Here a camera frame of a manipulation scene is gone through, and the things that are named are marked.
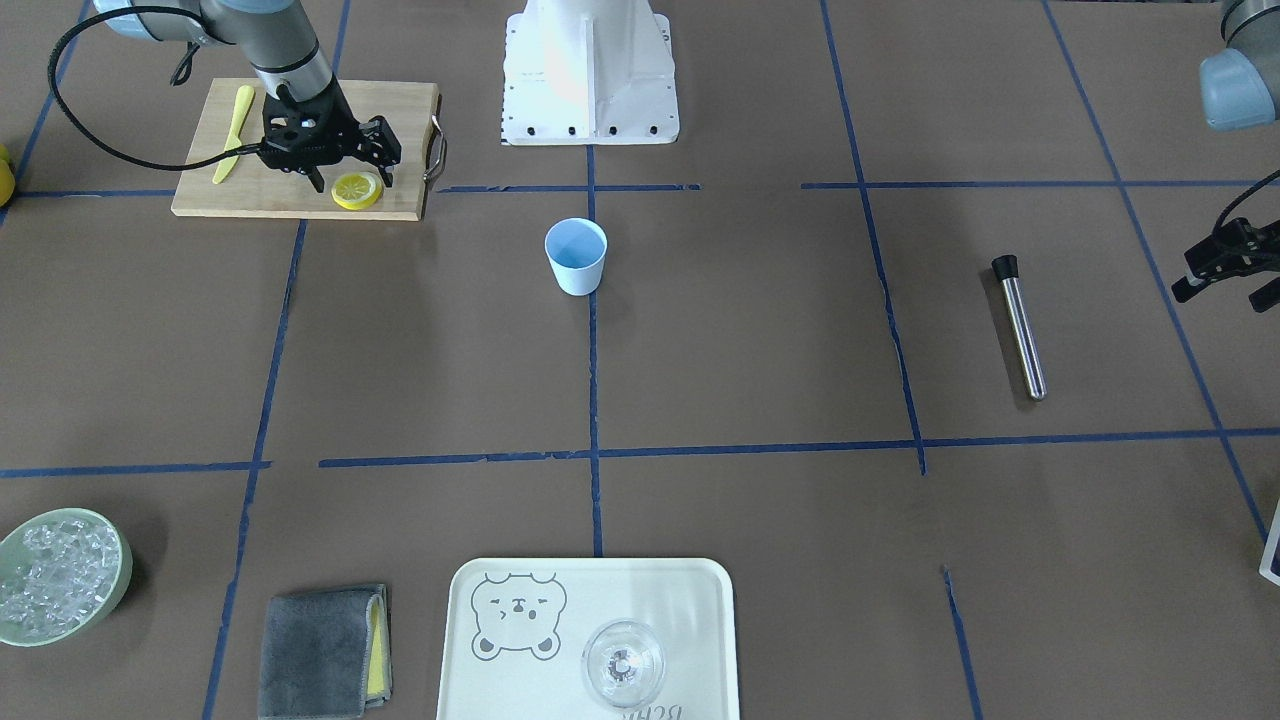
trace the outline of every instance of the bear ear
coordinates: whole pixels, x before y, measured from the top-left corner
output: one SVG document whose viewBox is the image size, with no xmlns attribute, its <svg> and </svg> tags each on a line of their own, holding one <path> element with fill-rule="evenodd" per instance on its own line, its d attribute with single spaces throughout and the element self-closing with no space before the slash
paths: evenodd
<svg viewBox="0 0 1280 720">
<path fill-rule="evenodd" d="M 559 652 L 559 635 L 552 633 L 547 639 L 529 648 L 538 660 L 550 660 Z"/>
<path fill-rule="evenodd" d="M 476 637 L 471 638 L 471 652 L 476 653 L 480 660 L 493 660 L 498 657 L 502 648 L 493 644 L 493 641 L 484 637 L 484 633 L 476 633 Z"/>
</svg>

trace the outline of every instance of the light green bowl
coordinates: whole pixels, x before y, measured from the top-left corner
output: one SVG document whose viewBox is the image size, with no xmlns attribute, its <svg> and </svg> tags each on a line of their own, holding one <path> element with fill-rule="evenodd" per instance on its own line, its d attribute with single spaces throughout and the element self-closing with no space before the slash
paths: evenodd
<svg viewBox="0 0 1280 720">
<path fill-rule="evenodd" d="M 31 551 L 22 543 L 22 536 L 27 528 L 59 523 L 61 520 L 83 520 L 92 525 L 105 525 L 111 528 L 115 537 L 120 539 L 120 564 L 115 568 L 115 577 L 111 579 L 111 589 L 108 592 L 106 600 L 95 607 L 83 623 L 60 635 L 29 639 L 29 635 L 22 632 L 20 625 L 15 623 L 0 621 L 0 642 L 3 643 L 17 647 L 38 647 L 69 638 L 77 633 L 82 633 L 99 624 L 102 618 L 106 618 L 106 615 L 115 609 L 116 603 L 120 602 L 120 598 L 124 597 L 124 591 L 129 587 L 129 578 L 133 574 L 133 552 L 129 551 L 128 541 L 124 539 L 119 528 L 113 525 L 110 520 L 97 512 L 93 512 L 92 510 L 84 510 L 81 507 L 63 507 L 60 510 L 50 510 L 42 515 L 36 515 L 31 520 L 18 525 L 18 529 L 9 533 L 4 541 L 0 541 L 0 579 L 13 577 L 18 565 L 31 561 Z"/>
</svg>

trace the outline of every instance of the lemon slice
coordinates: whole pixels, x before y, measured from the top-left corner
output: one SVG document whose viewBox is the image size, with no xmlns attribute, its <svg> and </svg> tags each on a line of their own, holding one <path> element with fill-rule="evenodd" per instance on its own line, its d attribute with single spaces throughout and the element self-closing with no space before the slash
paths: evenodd
<svg viewBox="0 0 1280 720">
<path fill-rule="evenodd" d="M 383 181 L 374 173 L 347 173 L 333 183 L 330 195 L 348 210 L 364 210 L 383 196 Z"/>
</svg>

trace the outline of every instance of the white tray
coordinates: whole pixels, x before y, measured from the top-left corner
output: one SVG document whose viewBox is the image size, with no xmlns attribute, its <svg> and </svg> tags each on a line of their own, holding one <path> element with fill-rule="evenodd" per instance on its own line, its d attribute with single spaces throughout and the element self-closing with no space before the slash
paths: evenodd
<svg viewBox="0 0 1280 720">
<path fill-rule="evenodd" d="M 520 612 L 484 612 L 516 598 Z M 581 670 L 588 641 L 618 619 L 653 628 L 667 660 L 657 700 L 630 712 L 595 701 Z M 436 720 L 512 717 L 739 720 L 728 573 L 705 559 L 480 559 L 460 568 Z"/>
</svg>

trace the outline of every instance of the black cap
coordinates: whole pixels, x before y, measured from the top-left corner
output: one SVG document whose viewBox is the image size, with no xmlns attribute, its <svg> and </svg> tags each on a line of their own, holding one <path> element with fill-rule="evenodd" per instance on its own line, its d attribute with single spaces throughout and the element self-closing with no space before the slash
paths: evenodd
<svg viewBox="0 0 1280 720">
<path fill-rule="evenodd" d="M 1018 256 L 1016 255 L 1001 255 L 991 261 L 991 269 L 996 270 L 997 281 L 1007 281 L 1009 278 L 1018 277 Z"/>
</svg>

